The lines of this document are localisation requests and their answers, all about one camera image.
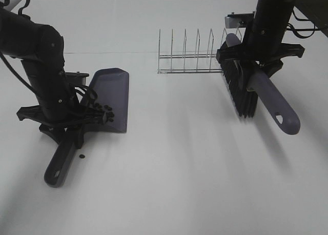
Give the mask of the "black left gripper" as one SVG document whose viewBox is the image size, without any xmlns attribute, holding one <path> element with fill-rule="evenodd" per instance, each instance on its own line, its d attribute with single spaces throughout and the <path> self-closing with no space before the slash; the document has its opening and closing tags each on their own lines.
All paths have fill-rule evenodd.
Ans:
<svg viewBox="0 0 328 235">
<path fill-rule="evenodd" d="M 105 118 L 94 114 L 92 105 L 96 103 L 96 93 L 81 93 L 83 104 L 76 93 L 63 95 L 36 94 L 38 105 L 21 107 L 16 113 L 20 121 L 29 119 L 41 124 L 40 129 L 53 129 L 48 131 L 50 137 L 59 142 L 62 140 L 64 130 L 84 124 L 105 123 Z"/>
</svg>

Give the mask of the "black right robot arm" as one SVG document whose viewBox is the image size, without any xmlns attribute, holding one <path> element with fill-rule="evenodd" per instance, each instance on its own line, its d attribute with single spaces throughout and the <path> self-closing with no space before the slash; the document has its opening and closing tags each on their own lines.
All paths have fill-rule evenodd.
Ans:
<svg viewBox="0 0 328 235">
<path fill-rule="evenodd" d="M 282 58 L 302 57 L 300 44 L 283 43 L 296 0 L 258 0 L 253 13 L 229 14 L 227 29 L 245 29 L 243 39 L 230 33 L 217 50 L 216 58 L 226 79 L 247 80 L 258 66 L 272 76 L 283 66 Z"/>
</svg>

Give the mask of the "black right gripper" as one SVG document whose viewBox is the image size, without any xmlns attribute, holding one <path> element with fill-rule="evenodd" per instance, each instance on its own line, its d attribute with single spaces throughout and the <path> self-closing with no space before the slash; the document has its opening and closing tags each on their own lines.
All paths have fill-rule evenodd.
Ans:
<svg viewBox="0 0 328 235">
<path fill-rule="evenodd" d="M 230 33 L 217 50 L 216 59 L 223 67 L 231 61 L 233 64 L 258 61 L 264 66 L 280 64 L 281 59 L 289 56 L 301 58 L 305 48 L 300 44 L 282 42 L 285 30 L 278 25 L 261 25 L 249 22 L 244 38 L 239 42 L 236 35 Z"/>
</svg>

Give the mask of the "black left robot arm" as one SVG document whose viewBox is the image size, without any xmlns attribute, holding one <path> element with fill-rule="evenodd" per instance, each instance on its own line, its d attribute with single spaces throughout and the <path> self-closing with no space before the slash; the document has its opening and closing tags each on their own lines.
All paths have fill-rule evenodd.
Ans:
<svg viewBox="0 0 328 235">
<path fill-rule="evenodd" d="M 64 38 L 52 26 L 1 9 L 1 59 L 38 100 L 21 107 L 18 119 L 40 123 L 56 142 L 66 129 L 110 120 L 111 113 L 94 104 L 98 95 L 86 85 L 88 74 L 64 71 Z"/>
</svg>

